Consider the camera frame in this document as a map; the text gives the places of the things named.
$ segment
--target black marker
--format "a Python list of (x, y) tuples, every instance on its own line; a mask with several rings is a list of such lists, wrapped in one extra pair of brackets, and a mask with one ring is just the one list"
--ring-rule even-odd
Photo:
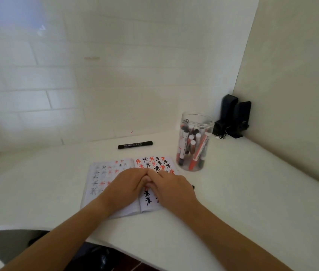
[(118, 149), (131, 148), (131, 147), (139, 147), (145, 145), (153, 145), (153, 141), (142, 142), (142, 143), (129, 143), (127, 145), (119, 145)]

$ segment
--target notebook page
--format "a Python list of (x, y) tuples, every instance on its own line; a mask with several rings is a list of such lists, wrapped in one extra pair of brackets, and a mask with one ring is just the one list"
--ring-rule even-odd
[[(87, 181), (84, 188), (82, 209), (95, 199), (107, 188), (107, 186), (117, 177), (121, 171), (134, 167), (132, 159), (121, 159), (116, 161), (105, 161), (93, 163), (89, 166)], [(110, 218), (118, 218), (140, 213), (139, 201), (135, 200), (124, 209), (114, 213)]]
[[(135, 167), (139, 168), (151, 168), (156, 172), (165, 170), (168, 173), (174, 173), (180, 175), (175, 163), (171, 157), (163, 156), (148, 156), (135, 159)], [(156, 195), (152, 189), (144, 188), (139, 195), (139, 203), (141, 212), (155, 211), (162, 209), (163, 206), (158, 202)]]

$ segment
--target hand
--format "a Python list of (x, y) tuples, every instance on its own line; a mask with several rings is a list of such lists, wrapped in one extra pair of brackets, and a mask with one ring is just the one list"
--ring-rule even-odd
[(141, 189), (149, 181), (143, 177), (147, 174), (147, 170), (147, 168), (129, 168), (122, 171), (96, 198), (96, 201), (103, 205), (107, 216), (138, 198)]
[(150, 187), (159, 202), (178, 217), (182, 217), (188, 210), (199, 204), (192, 185), (183, 176), (168, 173), (164, 170), (158, 174), (149, 169), (148, 176), (143, 178), (151, 181), (146, 184)]

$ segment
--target speaker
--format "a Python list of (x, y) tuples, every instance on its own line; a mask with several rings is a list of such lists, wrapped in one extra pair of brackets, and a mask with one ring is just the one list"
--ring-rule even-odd
[(226, 130), (230, 136), (234, 138), (242, 137), (242, 134), (240, 134), (239, 132), (248, 129), (250, 110), (250, 101), (237, 103), (235, 105), (231, 126)]
[(221, 124), (229, 125), (232, 122), (234, 108), (238, 101), (239, 101), (239, 98), (232, 96), (230, 94), (226, 95), (222, 99), (221, 114), (220, 114)]

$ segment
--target white brick wall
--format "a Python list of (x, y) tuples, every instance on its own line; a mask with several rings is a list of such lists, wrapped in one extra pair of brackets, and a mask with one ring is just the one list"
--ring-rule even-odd
[(0, 27), (0, 151), (166, 131), (218, 115), (258, 0), (42, 0)]

